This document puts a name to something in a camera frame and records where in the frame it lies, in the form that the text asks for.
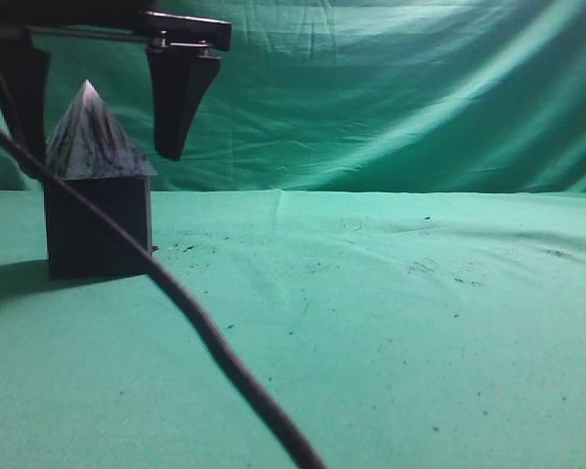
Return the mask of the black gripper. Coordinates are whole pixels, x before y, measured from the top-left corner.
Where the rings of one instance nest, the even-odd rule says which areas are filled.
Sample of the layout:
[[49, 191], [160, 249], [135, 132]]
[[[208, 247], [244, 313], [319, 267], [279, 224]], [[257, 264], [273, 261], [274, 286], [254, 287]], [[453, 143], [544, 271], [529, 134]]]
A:
[[[227, 52], [228, 21], [165, 12], [157, 1], [0, 1], [0, 24], [35, 30], [74, 28], [120, 31], [134, 37], [164, 36], [205, 43]], [[12, 138], [45, 161], [45, 91], [50, 54], [33, 45], [23, 27], [0, 26], [0, 110]], [[187, 45], [146, 48], [154, 112], [154, 147], [164, 158], [182, 157], [189, 128], [221, 59]]]

